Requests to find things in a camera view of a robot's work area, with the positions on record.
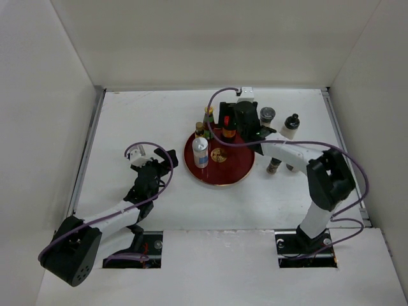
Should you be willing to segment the red lid sauce jar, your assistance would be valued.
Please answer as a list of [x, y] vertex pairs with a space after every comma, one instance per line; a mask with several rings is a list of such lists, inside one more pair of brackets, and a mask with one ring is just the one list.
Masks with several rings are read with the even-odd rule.
[[222, 120], [221, 138], [226, 143], [233, 143], [237, 134], [235, 120], [230, 115], [225, 115]]

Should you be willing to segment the grey lid spice shaker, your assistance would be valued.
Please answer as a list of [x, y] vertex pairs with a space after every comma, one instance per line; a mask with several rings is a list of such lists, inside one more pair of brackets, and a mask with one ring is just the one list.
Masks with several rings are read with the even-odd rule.
[[275, 118], [276, 112], [272, 107], [263, 107], [259, 112], [260, 124], [264, 127], [270, 127]]

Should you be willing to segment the tall silver lid jar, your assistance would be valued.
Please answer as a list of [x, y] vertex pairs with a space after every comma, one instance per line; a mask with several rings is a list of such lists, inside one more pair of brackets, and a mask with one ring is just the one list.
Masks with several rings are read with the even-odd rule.
[[197, 168], [204, 169], [208, 165], [208, 141], [204, 137], [197, 137], [192, 142], [193, 159]]

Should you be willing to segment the small yellow label bottle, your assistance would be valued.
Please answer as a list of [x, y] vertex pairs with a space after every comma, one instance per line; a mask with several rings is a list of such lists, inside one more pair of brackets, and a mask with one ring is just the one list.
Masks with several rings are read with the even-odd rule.
[[195, 138], [199, 138], [199, 137], [204, 138], [205, 137], [205, 131], [204, 131], [202, 122], [197, 122], [196, 123], [194, 136], [195, 136]]

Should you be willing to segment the green label sauce bottle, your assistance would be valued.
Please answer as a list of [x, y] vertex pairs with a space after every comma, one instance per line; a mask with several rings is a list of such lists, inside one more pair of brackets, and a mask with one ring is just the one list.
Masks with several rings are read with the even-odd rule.
[[215, 126], [214, 123], [214, 114], [213, 114], [213, 107], [205, 107], [205, 114], [203, 118], [203, 129], [204, 129], [204, 138], [207, 140], [211, 140], [213, 138], [210, 129], [213, 129]]

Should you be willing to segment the silver lid pepper jar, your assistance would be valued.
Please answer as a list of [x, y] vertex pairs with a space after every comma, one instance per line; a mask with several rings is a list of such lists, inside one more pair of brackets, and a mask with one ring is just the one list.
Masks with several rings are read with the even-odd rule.
[[286, 165], [286, 168], [287, 168], [289, 171], [293, 172], [293, 173], [298, 172], [298, 169], [295, 168], [294, 166], [290, 165], [290, 164], [287, 164], [287, 165]]

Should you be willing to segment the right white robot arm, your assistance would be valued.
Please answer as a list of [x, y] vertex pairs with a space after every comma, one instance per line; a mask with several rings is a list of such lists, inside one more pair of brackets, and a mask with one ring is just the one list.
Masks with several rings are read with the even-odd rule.
[[221, 102], [219, 125], [235, 129], [242, 146], [276, 160], [290, 163], [307, 176], [312, 203], [296, 229], [296, 245], [303, 252], [316, 248], [332, 213], [355, 189], [355, 181], [342, 153], [336, 149], [314, 150], [291, 143], [300, 126], [298, 114], [286, 118], [279, 132], [260, 123], [257, 102]]

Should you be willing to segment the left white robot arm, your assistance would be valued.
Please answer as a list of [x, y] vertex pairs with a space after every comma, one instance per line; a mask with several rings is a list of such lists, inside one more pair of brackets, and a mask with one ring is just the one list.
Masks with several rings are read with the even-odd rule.
[[125, 151], [130, 168], [136, 172], [133, 186], [116, 206], [92, 217], [71, 215], [63, 220], [52, 241], [40, 252], [40, 265], [72, 287], [81, 284], [95, 262], [148, 261], [137, 254], [143, 247], [143, 229], [139, 222], [154, 208], [154, 201], [168, 187], [179, 165], [175, 150], [156, 145], [147, 157], [144, 143]]

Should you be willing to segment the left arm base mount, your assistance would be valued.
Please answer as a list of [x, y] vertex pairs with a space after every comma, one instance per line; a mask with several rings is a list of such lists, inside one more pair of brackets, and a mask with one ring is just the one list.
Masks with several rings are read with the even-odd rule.
[[104, 269], [160, 269], [162, 262], [162, 231], [145, 231], [135, 224], [119, 232], [119, 241], [102, 261]]

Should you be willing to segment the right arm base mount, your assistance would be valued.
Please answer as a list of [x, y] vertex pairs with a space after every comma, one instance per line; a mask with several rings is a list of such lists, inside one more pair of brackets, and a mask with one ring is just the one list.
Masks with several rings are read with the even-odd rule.
[[337, 268], [334, 249], [327, 247], [332, 242], [328, 232], [310, 247], [301, 246], [294, 233], [278, 233], [275, 242], [280, 268]]

